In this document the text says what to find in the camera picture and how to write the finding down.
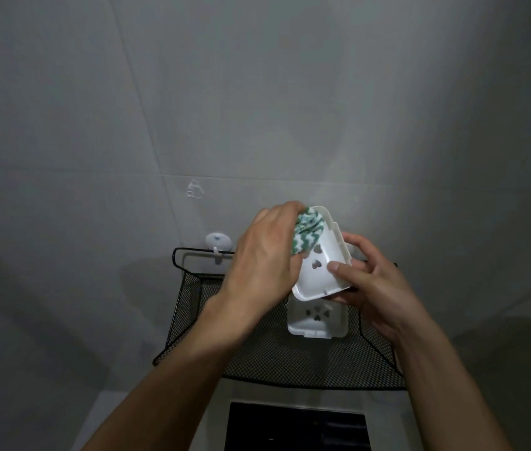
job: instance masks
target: hand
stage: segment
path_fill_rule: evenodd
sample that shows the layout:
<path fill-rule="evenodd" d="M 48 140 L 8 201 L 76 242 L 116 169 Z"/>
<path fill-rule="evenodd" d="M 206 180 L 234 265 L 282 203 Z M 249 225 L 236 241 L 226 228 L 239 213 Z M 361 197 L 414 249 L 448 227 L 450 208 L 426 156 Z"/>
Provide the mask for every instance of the hand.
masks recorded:
<path fill-rule="evenodd" d="M 262 209 L 238 241 L 218 296 L 239 320 L 256 325 L 299 279 L 303 257 L 291 256 L 298 201 Z"/>
<path fill-rule="evenodd" d="M 432 322 L 432 318 L 398 270 L 363 236 L 343 233 L 345 242 L 359 247 L 367 261 L 352 259 L 352 266 L 329 262 L 328 270 L 359 288 L 343 291 L 334 301 L 357 307 L 384 337 L 400 346 L 404 337 Z"/>

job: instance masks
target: white plastic container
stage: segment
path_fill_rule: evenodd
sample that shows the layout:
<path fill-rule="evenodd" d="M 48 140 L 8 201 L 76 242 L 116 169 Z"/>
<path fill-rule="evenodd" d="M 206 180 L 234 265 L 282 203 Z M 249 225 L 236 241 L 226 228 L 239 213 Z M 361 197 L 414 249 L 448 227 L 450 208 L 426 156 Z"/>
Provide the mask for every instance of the white plastic container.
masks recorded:
<path fill-rule="evenodd" d="M 344 337 L 349 330 L 347 306 L 327 299 L 305 302 L 289 295 L 287 321 L 291 334 L 315 339 Z"/>
<path fill-rule="evenodd" d="M 299 301 L 313 301 L 349 288 L 351 285 L 328 272 L 330 261 L 351 264 L 351 254 L 342 238 L 339 226 L 332 221 L 330 212 L 320 205 L 314 206 L 324 217 L 324 231 L 318 244 L 303 260 L 299 280 L 292 294 Z"/>

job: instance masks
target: person's right hand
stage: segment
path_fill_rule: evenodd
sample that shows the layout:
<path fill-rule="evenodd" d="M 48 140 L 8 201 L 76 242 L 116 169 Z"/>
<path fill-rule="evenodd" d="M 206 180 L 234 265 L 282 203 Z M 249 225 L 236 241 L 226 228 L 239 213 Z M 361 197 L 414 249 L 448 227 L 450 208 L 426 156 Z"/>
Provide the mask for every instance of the person's right hand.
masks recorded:
<path fill-rule="evenodd" d="M 422 326 L 432 322 L 403 274 L 372 242 L 351 233 L 343 233 L 343 238 L 359 247 L 367 261 L 353 258 L 352 266 L 336 261 L 328 263 L 331 273 L 359 288 L 357 292 L 340 292 L 333 301 L 357 307 L 396 346 L 402 344 L 404 337 L 418 333 Z"/>

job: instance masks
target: cleaning cloth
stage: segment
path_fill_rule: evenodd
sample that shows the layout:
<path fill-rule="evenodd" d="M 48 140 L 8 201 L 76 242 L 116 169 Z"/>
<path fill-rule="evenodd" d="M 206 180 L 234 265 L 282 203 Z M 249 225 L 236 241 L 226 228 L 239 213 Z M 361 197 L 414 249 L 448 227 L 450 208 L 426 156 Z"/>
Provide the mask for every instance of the cleaning cloth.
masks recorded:
<path fill-rule="evenodd" d="M 324 217 L 313 207 L 299 214 L 295 223 L 295 237 L 292 239 L 292 254 L 309 251 L 317 244 L 324 232 Z"/>

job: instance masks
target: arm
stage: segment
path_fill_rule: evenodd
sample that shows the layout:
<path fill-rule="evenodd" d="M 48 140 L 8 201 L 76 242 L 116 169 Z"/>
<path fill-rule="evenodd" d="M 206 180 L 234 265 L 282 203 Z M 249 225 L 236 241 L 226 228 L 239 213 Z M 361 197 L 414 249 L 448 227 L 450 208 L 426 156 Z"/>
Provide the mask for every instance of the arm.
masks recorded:
<path fill-rule="evenodd" d="M 367 261 L 329 263 L 330 272 L 359 288 L 334 300 L 358 307 L 393 342 L 426 448 L 510 451 L 476 383 L 403 274 L 365 237 L 343 235 Z"/>
<path fill-rule="evenodd" d="M 297 282 L 297 202 L 264 209 L 240 238 L 222 289 L 163 362 L 111 413 L 83 451 L 186 450 L 231 357 Z"/>

